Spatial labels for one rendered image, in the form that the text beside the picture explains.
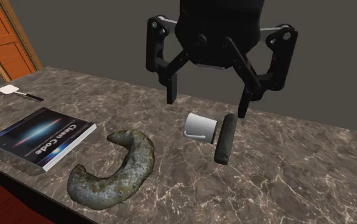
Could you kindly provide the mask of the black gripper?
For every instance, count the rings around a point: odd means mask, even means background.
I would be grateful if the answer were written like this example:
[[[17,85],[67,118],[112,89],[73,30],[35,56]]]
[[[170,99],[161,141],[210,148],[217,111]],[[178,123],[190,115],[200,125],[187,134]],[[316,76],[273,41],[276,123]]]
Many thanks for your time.
[[[260,28],[265,0],[180,0],[178,22],[163,15],[147,21],[146,69],[158,74],[166,87],[168,104],[177,98],[177,72],[189,60],[193,64],[233,67],[244,82],[237,116],[246,116],[249,103],[268,90],[284,88],[298,31],[288,25]],[[175,33],[183,50],[164,60],[164,39]],[[246,54],[262,40],[272,51],[270,67],[257,75]]]

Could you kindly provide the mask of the white mug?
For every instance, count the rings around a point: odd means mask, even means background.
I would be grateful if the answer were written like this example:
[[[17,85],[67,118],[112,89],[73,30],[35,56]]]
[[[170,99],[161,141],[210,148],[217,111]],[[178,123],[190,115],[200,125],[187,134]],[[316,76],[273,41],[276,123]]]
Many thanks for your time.
[[[183,136],[203,143],[214,143],[218,122],[194,113],[189,113],[183,129]]]

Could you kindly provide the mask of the dark grey cylinder roll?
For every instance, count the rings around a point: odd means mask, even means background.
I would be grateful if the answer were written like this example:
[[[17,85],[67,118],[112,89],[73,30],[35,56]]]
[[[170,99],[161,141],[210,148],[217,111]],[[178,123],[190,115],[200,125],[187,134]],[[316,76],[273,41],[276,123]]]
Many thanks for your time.
[[[214,152],[214,161],[218,164],[227,165],[234,140],[237,125],[237,116],[229,113],[224,117],[218,142]]]

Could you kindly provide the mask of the dark marble top table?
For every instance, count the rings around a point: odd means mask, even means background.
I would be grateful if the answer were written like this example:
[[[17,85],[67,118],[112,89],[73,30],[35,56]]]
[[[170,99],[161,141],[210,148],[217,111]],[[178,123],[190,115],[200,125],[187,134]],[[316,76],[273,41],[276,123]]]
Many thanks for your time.
[[[52,67],[0,93],[0,130],[46,107],[94,122],[97,128],[47,172],[0,151],[0,172],[98,224],[356,224],[357,132],[266,112],[237,123],[228,165],[214,146],[187,139],[190,113],[222,121],[235,106]],[[82,164],[109,176],[126,150],[107,135],[138,129],[155,145],[155,167],[126,202],[94,211],[67,194],[71,169]]]

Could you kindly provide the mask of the grey-green curved pillow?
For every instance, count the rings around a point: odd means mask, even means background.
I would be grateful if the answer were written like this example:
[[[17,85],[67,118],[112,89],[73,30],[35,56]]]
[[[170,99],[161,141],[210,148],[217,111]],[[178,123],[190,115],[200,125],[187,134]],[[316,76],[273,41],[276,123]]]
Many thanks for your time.
[[[100,178],[77,164],[67,181],[70,198],[94,210],[124,203],[138,191],[155,165],[154,144],[141,131],[120,130],[109,134],[107,140],[128,150],[120,168],[110,177]]]

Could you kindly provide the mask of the dark blue book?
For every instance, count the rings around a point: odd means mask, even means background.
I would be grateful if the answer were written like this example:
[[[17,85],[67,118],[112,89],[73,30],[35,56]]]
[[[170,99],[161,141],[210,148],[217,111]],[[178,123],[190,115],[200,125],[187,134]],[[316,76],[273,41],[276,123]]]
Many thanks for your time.
[[[93,122],[41,108],[0,131],[0,150],[46,172],[96,128]]]

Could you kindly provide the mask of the orange wooden door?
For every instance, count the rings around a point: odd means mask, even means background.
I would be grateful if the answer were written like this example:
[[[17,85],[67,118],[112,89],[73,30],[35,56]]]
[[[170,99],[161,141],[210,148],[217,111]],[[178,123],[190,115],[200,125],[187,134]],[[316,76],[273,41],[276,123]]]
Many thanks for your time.
[[[0,0],[0,77],[4,82],[42,69],[10,0]]]

